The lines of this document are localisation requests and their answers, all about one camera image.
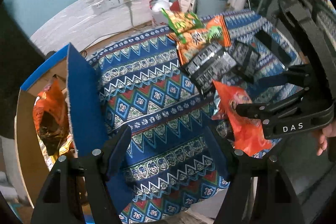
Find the metal screw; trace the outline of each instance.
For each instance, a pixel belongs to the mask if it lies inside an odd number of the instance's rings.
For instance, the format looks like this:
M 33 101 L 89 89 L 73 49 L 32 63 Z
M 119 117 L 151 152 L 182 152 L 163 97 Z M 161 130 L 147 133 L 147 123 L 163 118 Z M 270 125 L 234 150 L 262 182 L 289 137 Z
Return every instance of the metal screw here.
M 100 153 L 101 153 L 100 149 L 95 149 L 95 150 L 92 151 L 92 155 L 94 155 L 94 156 L 98 156 L 98 155 L 100 155 Z
M 58 160 L 59 160 L 60 162 L 65 161 L 66 159 L 67 159 L 67 157 L 66 157 L 65 155 L 61 155 L 61 156 L 58 158 Z
M 271 162 L 276 162 L 276 161 L 278 161 L 278 158 L 277 158 L 277 156 L 275 156 L 275 155 L 270 155 L 270 156 L 269 156 L 269 160 L 270 160 Z
M 236 150 L 235 150 L 235 154 L 236 154 L 237 156 L 242 156 L 242 155 L 244 155 L 244 152 L 243 152 L 242 150 L 240 150 L 240 149 L 236 149 Z

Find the blue patterned tablecloth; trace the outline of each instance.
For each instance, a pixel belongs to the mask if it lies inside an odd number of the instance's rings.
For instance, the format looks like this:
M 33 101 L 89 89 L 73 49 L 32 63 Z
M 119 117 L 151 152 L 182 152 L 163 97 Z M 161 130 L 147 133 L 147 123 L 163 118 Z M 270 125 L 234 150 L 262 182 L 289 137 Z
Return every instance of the blue patterned tablecloth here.
M 265 18 L 250 10 L 223 15 L 231 40 L 251 44 L 260 53 L 256 80 L 284 70 L 254 37 L 260 29 L 285 49 L 292 65 L 301 63 L 288 40 Z M 100 101 L 108 134 L 113 136 L 123 124 L 132 128 L 121 169 L 134 199 L 120 214 L 124 223 L 151 222 L 176 214 L 228 186 L 218 175 L 202 136 L 202 128 L 214 122 L 210 119 L 213 98 L 203 100 L 180 73 L 175 44 L 166 36 L 169 31 L 163 26 L 144 32 L 89 59 L 100 75 Z M 225 81 L 245 88 L 254 102 L 278 101 L 297 91 L 291 84 L 262 90 L 234 74 L 227 75 Z M 221 127 L 230 129 L 228 121 Z

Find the snack bag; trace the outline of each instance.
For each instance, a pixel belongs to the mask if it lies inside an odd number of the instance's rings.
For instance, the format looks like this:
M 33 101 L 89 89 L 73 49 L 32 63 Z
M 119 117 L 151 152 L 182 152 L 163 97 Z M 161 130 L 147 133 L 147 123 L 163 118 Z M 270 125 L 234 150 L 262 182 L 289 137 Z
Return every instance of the snack bag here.
M 33 107 L 33 119 L 48 156 L 58 157 L 59 149 L 69 134 L 69 121 L 67 104 L 55 75 L 38 94 Z
M 252 103 L 250 97 L 240 87 L 227 86 L 213 81 L 220 97 L 219 111 L 229 118 L 235 136 L 235 149 L 243 150 L 249 156 L 263 149 L 270 149 L 272 144 L 265 140 L 261 121 L 241 117 L 235 111 L 238 104 Z
M 209 41 L 217 40 L 223 47 L 231 46 L 231 39 L 223 15 L 216 15 L 206 25 Z
M 179 35 L 187 30 L 202 28 L 203 24 L 193 12 L 172 12 L 162 9 L 162 13 L 168 19 L 169 27 Z
M 208 43 L 207 29 L 188 30 L 179 35 L 168 34 L 168 38 L 176 42 L 177 55 L 181 65 L 188 63 Z
M 251 46 L 235 41 L 235 49 L 231 53 L 238 66 L 233 73 L 240 76 L 244 81 L 254 83 L 254 74 L 260 54 Z

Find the green snack bag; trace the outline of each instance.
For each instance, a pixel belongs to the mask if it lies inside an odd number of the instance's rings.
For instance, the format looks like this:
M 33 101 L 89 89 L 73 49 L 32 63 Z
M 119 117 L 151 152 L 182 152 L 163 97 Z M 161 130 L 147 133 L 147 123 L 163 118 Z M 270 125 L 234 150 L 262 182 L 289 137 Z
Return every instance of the green snack bag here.
M 209 28 L 208 30 L 208 39 L 210 41 L 212 40 L 223 40 L 223 29 L 221 26 L 212 26 L 211 28 Z
M 168 19 L 169 27 L 179 35 L 187 30 L 202 28 L 203 24 L 193 12 L 172 12 L 162 9 L 162 13 Z

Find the finger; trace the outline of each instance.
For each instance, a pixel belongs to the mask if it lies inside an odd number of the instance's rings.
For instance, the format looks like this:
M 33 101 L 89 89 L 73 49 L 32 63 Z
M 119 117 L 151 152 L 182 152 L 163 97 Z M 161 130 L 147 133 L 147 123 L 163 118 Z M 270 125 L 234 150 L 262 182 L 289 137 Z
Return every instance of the finger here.
M 318 139 L 319 144 L 324 143 L 325 140 L 326 140 L 326 137 L 325 137 L 325 135 L 322 134 L 322 135 L 319 137 L 319 139 Z
M 322 150 L 322 148 L 319 148 L 319 149 L 317 150 L 317 153 L 316 153 L 316 155 L 320 156 L 322 153 L 323 153 L 323 150 Z
M 328 146 L 328 142 L 327 140 L 324 140 L 324 142 L 322 143 L 322 150 L 326 150 L 327 149 L 327 146 Z

